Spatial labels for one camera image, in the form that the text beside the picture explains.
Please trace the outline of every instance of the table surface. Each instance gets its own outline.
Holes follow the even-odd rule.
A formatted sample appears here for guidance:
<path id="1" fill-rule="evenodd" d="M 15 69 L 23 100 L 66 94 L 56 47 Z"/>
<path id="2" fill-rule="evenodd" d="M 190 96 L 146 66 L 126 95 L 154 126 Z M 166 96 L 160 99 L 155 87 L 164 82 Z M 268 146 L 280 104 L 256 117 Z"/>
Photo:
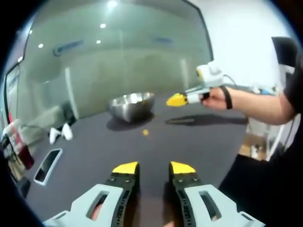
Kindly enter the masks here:
<path id="1" fill-rule="evenodd" d="M 237 111 L 213 111 L 200 104 L 169 108 L 167 97 L 156 97 L 154 117 L 126 125 L 109 113 L 81 119 L 72 126 L 71 141 L 46 138 L 35 151 L 35 164 L 26 176 L 31 180 L 29 206 L 41 220 L 70 210 L 71 203 L 98 183 L 104 183 L 118 165 L 139 161 L 141 196 L 133 226 L 163 226 L 167 204 L 164 187 L 170 161 L 191 165 L 204 183 L 219 186 L 244 140 L 245 116 Z M 33 181 L 46 154 L 62 148 L 47 186 Z"/>

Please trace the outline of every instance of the stainless steel bowl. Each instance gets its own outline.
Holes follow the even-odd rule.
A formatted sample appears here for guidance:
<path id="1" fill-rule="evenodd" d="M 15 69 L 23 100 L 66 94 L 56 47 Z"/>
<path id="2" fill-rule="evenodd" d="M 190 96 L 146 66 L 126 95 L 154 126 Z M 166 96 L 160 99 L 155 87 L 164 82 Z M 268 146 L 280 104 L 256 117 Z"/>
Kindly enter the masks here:
<path id="1" fill-rule="evenodd" d="M 107 108 L 114 118 L 134 122 L 151 116 L 154 103 L 153 93 L 133 93 L 109 101 Z"/>

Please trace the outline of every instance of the hand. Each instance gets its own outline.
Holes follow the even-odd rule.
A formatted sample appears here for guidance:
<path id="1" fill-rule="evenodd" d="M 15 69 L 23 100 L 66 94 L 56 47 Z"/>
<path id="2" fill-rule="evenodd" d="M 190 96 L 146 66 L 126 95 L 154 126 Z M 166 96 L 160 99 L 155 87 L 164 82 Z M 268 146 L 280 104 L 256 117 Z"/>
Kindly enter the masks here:
<path id="1" fill-rule="evenodd" d="M 226 89 L 229 91 L 230 95 L 232 95 L 233 89 L 226 87 Z M 227 108 L 226 101 L 225 101 L 225 95 L 221 88 L 215 87 L 212 88 L 209 94 L 209 98 L 201 101 L 203 105 L 206 107 L 216 109 L 216 110 L 225 110 Z"/>

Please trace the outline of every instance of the glass wall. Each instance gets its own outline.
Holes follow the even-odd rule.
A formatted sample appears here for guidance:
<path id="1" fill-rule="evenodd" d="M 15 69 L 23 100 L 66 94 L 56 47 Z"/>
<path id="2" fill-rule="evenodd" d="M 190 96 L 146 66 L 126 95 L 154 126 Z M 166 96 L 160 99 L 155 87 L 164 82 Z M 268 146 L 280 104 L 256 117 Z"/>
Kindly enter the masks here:
<path id="1" fill-rule="evenodd" d="M 195 86 L 197 65 L 212 60 L 202 15 L 184 0 L 53 0 L 30 34 L 16 112 L 41 127 L 68 106 L 88 117 L 123 94 Z"/>

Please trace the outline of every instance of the black wrist strap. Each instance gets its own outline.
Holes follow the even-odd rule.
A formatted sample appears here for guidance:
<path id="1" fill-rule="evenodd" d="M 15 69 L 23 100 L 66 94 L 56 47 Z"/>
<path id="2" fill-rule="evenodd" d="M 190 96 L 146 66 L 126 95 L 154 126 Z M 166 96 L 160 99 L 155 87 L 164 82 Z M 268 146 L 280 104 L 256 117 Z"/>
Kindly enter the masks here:
<path id="1" fill-rule="evenodd" d="M 227 109 L 228 110 L 232 109 L 232 98 L 231 95 L 229 94 L 229 91 L 226 89 L 225 86 L 221 86 L 220 88 L 224 93 Z"/>

